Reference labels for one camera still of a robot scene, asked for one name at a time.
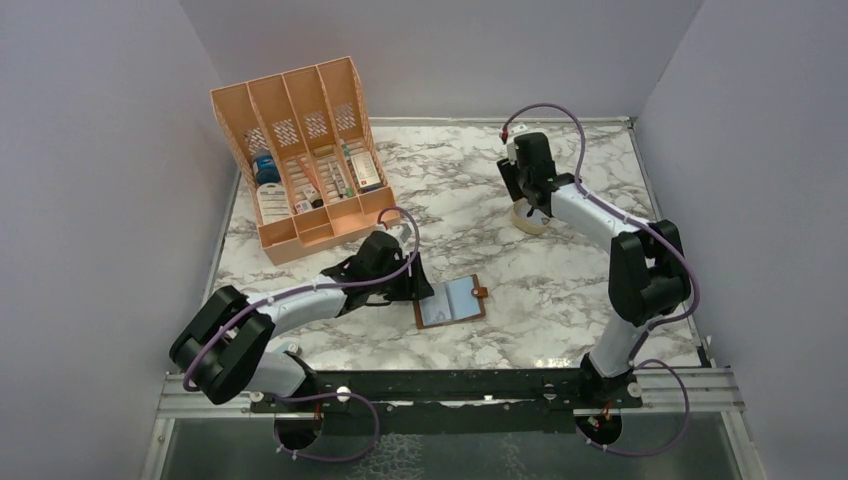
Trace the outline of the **brown leather card holder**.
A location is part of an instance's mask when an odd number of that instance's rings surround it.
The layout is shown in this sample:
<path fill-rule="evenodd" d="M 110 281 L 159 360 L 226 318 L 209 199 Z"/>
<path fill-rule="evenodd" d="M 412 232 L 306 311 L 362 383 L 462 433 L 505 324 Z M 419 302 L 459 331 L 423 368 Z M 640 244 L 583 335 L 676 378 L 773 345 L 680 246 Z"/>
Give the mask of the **brown leather card holder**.
<path fill-rule="evenodd" d="M 482 319 L 489 291 L 476 274 L 432 285 L 434 295 L 413 302 L 416 327 L 430 329 Z"/>

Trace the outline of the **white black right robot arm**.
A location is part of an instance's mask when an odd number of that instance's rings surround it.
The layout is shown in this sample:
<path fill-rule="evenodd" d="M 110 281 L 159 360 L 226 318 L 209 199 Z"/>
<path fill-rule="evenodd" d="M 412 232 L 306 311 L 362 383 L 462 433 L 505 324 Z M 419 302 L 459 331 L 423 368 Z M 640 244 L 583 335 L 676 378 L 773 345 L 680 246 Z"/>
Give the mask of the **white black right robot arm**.
<path fill-rule="evenodd" d="M 526 201 L 529 217 L 561 221 L 609 256 L 608 300 L 613 315 L 579 367 L 577 393 L 600 407 L 629 381 L 633 359 L 650 331 L 676 321 L 674 311 L 699 298 L 677 226 L 648 222 L 602 200 L 578 172 L 558 173 L 541 131 L 500 133 L 507 148 L 498 169 L 511 198 Z"/>

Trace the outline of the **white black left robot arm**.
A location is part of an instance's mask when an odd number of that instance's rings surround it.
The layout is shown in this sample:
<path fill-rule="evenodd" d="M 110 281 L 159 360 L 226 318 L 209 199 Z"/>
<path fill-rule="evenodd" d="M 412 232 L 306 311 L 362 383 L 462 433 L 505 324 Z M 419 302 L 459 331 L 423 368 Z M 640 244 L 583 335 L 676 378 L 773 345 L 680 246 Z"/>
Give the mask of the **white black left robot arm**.
<path fill-rule="evenodd" d="M 247 391 L 276 394 L 290 410 L 313 401 L 308 367 L 291 354 L 268 352 L 270 341 L 314 321 L 345 316 L 373 296 L 412 302 L 434 296 L 420 254 L 374 231 L 358 251 L 323 269 L 312 281 L 249 296 L 225 285 L 206 300 L 170 347 L 183 387 L 219 405 Z"/>

